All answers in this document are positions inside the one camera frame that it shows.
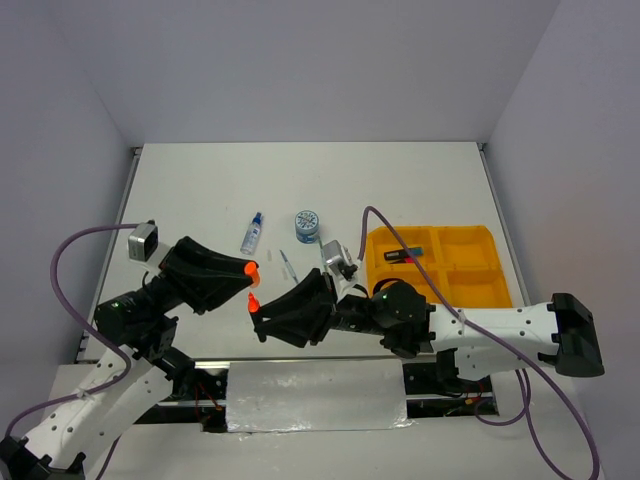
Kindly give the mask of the orange highlighter marker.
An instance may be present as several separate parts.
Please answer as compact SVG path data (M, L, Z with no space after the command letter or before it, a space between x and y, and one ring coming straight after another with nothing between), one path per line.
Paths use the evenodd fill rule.
M251 315L257 314L260 311L260 302L253 293L248 294L248 311Z

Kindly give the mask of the orange highlighter cap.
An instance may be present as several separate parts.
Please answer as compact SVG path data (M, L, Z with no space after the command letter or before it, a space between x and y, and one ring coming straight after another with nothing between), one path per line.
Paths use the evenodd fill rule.
M257 288L260 285L259 267L255 261L249 261L244 265L244 274L251 279L251 288Z

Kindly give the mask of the pink highlighter marker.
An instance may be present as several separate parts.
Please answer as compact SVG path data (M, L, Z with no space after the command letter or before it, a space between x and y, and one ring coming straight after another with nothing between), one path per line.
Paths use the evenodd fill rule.
M396 260L392 260L391 262L389 262L390 264L413 264L415 263L414 260L410 257L406 257L406 258L399 258Z

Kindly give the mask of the blue highlighter marker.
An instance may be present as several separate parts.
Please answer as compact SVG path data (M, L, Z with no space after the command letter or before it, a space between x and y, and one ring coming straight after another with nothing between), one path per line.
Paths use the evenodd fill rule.
M408 250L406 249L398 249L393 251L387 251L383 254L383 258L388 262L395 262L400 260L405 260L410 258L411 256L420 257L424 253L422 247L410 247Z

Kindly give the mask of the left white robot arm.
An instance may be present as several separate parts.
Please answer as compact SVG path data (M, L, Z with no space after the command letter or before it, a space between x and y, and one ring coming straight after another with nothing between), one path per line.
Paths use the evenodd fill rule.
M157 403L189 396L206 373L173 347L186 304L210 312L260 281L255 262L213 252L189 237L167 246L132 233L130 261L152 278L98 305L97 331L107 350L76 389L50 402L52 412L21 437L1 442L7 479L83 479L103 451Z

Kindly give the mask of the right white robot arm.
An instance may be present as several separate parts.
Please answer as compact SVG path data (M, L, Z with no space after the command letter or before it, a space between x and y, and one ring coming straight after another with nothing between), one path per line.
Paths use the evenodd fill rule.
M605 372L593 315L568 293L520 308L450 311L400 279L362 297L346 293L332 275L313 269L269 303L250 294L248 311L260 341L274 338L304 348L336 330L376 336L401 359L433 354L436 383L446 391L525 368L548 367L570 378Z

